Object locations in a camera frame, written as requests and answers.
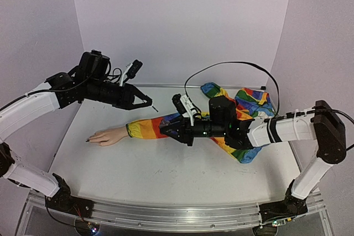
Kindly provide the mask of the purple nail polish bottle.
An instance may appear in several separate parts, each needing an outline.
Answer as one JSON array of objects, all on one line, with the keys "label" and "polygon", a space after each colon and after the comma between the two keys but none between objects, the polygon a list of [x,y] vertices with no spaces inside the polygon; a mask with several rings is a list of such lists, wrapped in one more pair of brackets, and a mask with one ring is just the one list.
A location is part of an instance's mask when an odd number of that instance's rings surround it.
[{"label": "purple nail polish bottle", "polygon": [[170,122],[169,122],[168,120],[162,120],[162,121],[160,122],[159,127],[160,127],[160,128],[163,128],[163,127],[168,126],[169,124],[170,124]]}]

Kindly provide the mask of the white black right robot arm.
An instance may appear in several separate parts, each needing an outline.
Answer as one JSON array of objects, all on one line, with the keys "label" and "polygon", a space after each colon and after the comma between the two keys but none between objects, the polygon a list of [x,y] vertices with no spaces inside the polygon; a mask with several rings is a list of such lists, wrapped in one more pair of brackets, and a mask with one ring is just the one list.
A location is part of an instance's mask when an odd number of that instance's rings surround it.
[{"label": "white black right robot arm", "polygon": [[209,100],[209,115],[197,114],[186,95],[173,97],[179,116],[160,127],[161,134],[192,146],[195,138],[222,137],[237,150],[249,150],[273,143],[315,140],[317,152],[309,165],[290,185],[290,195],[304,200],[327,171],[342,162],[347,153],[345,125],[340,112],[325,101],[313,108],[267,119],[237,118],[236,103],[225,96]]}]

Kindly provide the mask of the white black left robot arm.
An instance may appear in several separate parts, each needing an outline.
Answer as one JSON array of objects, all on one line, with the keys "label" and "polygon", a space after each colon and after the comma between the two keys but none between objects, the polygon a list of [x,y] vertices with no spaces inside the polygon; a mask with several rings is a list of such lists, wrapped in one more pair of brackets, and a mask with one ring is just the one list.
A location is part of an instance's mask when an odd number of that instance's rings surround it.
[{"label": "white black left robot arm", "polygon": [[142,67],[134,60],[119,76],[118,82],[110,77],[110,58],[100,51],[83,53],[81,60],[69,72],[60,72],[1,108],[1,177],[19,186],[52,198],[63,212],[70,212],[74,198],[63,178],[49,174],[22,160],[6,143],[16,131],[37,118],[63,109],[85,99],[110,104],[123,110],[150,107],[153,100],[136,86],[128,84]]}]

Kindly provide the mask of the mannequin hand with forearm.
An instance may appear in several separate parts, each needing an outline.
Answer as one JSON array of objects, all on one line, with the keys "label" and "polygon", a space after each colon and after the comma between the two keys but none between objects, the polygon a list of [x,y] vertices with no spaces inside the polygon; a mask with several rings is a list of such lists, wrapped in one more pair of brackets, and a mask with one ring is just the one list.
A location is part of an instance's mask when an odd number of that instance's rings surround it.
[{"label": "mannequin hand with forearm", "polygon": [[119,127],[97,132],[87,138],[85,142],[94,143],[99,146],[111,146],[128,136],[127,129],[125,127]]}]

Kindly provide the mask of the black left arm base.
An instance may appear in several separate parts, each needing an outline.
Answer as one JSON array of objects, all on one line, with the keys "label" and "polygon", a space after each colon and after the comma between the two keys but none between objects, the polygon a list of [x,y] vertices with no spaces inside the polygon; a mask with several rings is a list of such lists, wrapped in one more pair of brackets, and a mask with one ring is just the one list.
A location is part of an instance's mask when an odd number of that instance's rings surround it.
[{"label": "black left arm base", "polygon": [[90,218],[94,202],[81,197],[71,195],[71,190],[66,181],[59,175],[53,173],[58,183],[59,190],[52,197],[45,198],[45,206],[63,213],[77,215],[81,218]]}]

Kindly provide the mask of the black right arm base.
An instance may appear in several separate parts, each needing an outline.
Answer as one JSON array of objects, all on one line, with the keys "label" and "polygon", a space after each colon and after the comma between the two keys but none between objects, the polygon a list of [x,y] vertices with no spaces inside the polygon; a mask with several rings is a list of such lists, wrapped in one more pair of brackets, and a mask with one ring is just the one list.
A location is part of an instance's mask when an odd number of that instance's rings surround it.
[{"label": "black right arm base", "polygon": [[262,203],[259,206],[259,214],[263,224],[281,219],[294,218],[308,212],[306,199],[302,200],[291,195],[294,180],[290,183],[285,197],[281,201]]}]

